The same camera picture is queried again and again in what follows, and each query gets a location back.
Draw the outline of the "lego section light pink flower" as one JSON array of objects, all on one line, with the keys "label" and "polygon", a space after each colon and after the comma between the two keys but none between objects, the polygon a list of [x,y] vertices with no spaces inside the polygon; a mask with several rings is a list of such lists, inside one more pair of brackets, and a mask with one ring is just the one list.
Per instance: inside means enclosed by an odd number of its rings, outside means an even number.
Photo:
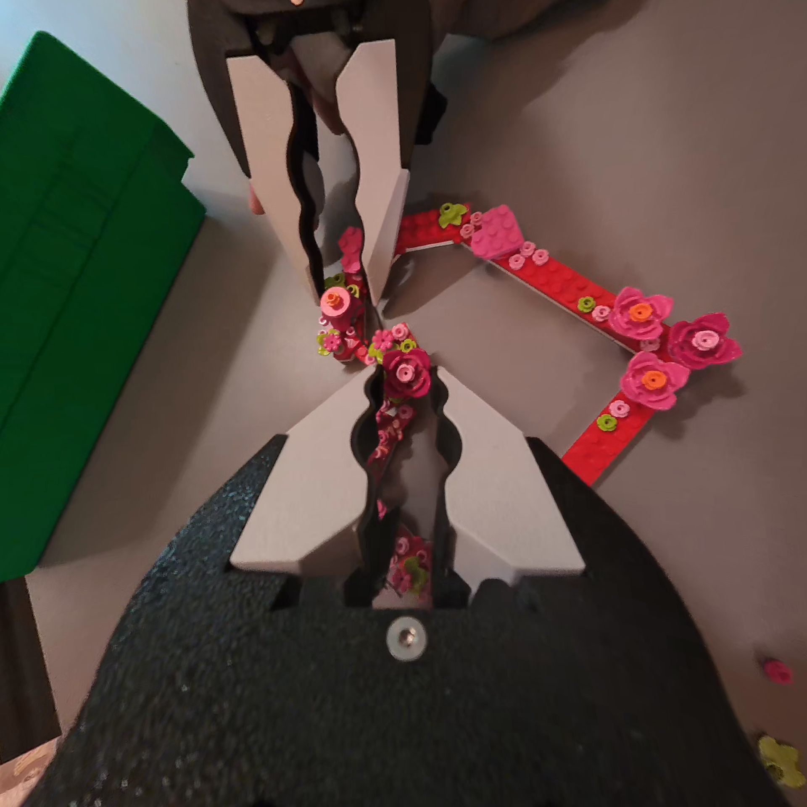
[{"label": "lego section light pink flower", "polygon": [[319,301],[321,326],[316,337],[318,354],[332,356],[346,364],[358,360],[373,366],[369,354],[367,329],[369,292],[363,275],[339,272],[325,279],[325,291]]}]

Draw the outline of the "lego section dark pink rose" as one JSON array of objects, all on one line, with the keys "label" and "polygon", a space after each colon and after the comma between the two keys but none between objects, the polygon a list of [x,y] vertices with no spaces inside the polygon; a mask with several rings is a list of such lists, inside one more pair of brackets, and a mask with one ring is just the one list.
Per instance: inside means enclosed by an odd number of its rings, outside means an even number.
[{"label": "lego section dark pink rose", "polygon": [[431,362],[404,322],[378,329],[369,343],[368,358],[383,370],[382,402],[375,414],[378,445],[368,460],[378,483],[416,415],[415,402],[430,391]]}]

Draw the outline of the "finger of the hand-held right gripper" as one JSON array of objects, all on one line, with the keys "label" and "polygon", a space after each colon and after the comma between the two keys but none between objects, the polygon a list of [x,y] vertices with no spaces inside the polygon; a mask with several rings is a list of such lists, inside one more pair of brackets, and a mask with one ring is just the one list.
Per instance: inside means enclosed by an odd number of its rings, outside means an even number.
[{"label": "finger of the hand-held right gripper", "polygon": [[409,185],[400,160],[397,86],[392,39],[358,45],[336,82],[341,120],[357,158],[361,263],[373,305],[387,284]]},{"label": "finger of the hand-held right gripper", "polygon": [[258,55],[229,58],[227,70],[252,187],[290,264],[319,303],[324,264],[304,171],[304,95]]}]

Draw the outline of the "red lego section small flowers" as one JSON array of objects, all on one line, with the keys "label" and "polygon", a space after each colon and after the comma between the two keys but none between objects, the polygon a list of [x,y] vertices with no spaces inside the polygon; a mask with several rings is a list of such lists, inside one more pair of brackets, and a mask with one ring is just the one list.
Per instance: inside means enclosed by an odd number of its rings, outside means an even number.
[{"label": "red lego section small flowers", "polygon": [[388,587],[399,596],[411,594],[429,600],[432,556],[431,542],[404,528],[398,530],[388,568]]}]

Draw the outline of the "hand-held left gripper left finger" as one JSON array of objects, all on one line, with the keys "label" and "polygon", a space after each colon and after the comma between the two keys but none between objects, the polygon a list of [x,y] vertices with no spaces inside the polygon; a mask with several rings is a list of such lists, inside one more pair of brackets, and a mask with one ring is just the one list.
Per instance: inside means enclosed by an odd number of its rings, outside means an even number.
[{"label": "hand-held left gripper left finger", "polygon": [[367,465],[382,388],[382,369],[366,367],[288,431],[230,556],[235,568],[315,577],[362,567],[378,588],[396,518],[379,519]]}]

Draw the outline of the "lime green lego leaf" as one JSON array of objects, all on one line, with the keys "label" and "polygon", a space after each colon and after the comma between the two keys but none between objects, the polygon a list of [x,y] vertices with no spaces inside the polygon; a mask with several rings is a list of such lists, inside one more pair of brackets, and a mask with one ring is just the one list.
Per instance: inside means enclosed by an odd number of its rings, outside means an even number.
[{"label": "lime green lego leaf", "polygon": [[797,748],[768,734],[761,734],[756,744],[761,764],[774,782],[785,789],[801,789],[805,786],[801,752]]}]

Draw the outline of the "red lego frame pink brick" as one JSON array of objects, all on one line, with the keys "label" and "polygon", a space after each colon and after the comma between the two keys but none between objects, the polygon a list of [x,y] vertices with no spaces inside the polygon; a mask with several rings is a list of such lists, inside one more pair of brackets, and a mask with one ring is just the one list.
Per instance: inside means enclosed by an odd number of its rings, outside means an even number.
[{"label": "red lego frame pink brick", "polygon": [[[619,392],[562,456],[588,486],[600,479],[658,411],[675,405],[691,372],[721,366],[742,356],[730,335],[730,321],[710,312],[668,325],[674,301],[636,287],[616,294],[598,286],[523,237],[506,205],[485,212],[461,203],[404,216],[394,259],[405,253],[463,245],[480,260],[503,270],[526,287],[569,312],[632,355],[620,377]],[[341,271],[360,273],[359,228],[339,239]]]}]

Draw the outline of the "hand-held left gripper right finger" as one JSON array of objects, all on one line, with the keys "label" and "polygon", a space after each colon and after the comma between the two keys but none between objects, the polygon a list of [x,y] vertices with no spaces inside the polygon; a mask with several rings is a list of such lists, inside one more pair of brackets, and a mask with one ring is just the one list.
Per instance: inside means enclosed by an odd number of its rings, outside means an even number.
[{"label": "hand-held left gripper right finger", "polygon": [[433,595],[482,583],[579,575],[585,562],[525,435],[445,368],[432,371],[437,449],[447,465],[433,544]]}]

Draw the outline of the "green plastic bin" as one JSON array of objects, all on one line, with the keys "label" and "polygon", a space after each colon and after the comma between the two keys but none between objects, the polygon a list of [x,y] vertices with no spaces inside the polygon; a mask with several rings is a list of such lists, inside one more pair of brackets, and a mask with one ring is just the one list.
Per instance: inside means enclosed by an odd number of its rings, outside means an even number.
[{"label": "green plastic bin", "polygon": [[42,556],[205,217],[191,151],[37,32],[1,106],[1,580]]}]

